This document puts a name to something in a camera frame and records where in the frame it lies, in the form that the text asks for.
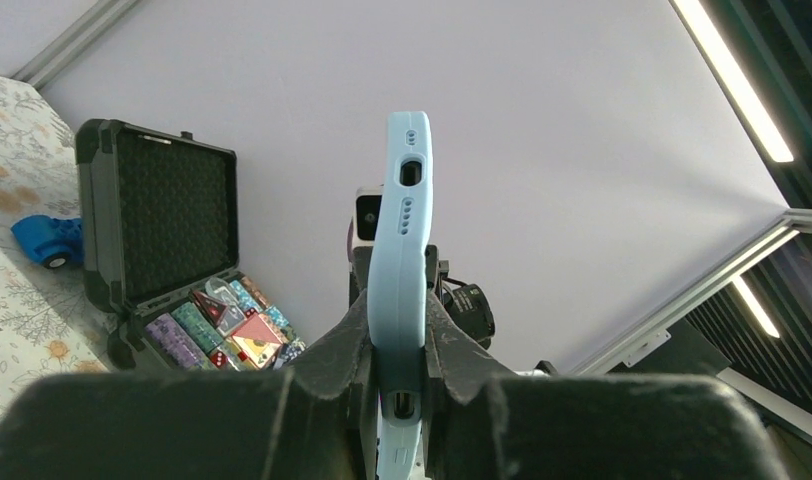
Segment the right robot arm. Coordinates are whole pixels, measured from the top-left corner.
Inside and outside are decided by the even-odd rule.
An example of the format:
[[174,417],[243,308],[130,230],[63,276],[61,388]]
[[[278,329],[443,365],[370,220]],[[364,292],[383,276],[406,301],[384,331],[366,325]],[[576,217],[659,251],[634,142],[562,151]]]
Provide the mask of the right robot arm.
[[488,351],[483,290],[436,253],[424,466],[432,479],[783,479],[762,422],[703,375],[519,375]]

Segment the phone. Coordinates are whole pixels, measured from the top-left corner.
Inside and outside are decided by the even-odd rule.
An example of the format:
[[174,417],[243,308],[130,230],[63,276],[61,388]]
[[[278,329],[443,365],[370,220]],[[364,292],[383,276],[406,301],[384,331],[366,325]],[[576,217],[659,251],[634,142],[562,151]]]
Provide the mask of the phone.
[[428,115],[395,112],[387,122],[387,169],[367,285],[367,320],[378,363],[383,419],[376,466],[381,479],[409,477],[421,433],[425,250],[432,209]]

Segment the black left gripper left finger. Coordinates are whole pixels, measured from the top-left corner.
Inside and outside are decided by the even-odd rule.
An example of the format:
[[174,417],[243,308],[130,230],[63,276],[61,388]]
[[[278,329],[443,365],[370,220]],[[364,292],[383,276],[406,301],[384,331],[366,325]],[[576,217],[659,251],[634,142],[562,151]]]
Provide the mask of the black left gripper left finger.
[[44,377],[0,421],[0,479],[371,479],[366,304],[278,370]]

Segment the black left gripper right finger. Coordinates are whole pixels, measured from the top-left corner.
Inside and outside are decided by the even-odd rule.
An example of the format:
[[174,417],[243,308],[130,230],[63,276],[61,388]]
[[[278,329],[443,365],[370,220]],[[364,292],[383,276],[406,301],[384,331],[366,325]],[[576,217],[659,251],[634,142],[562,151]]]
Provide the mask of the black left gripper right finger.
[[432,479],[773,479],[757,414],[708,376],[524,376],[426,301]]

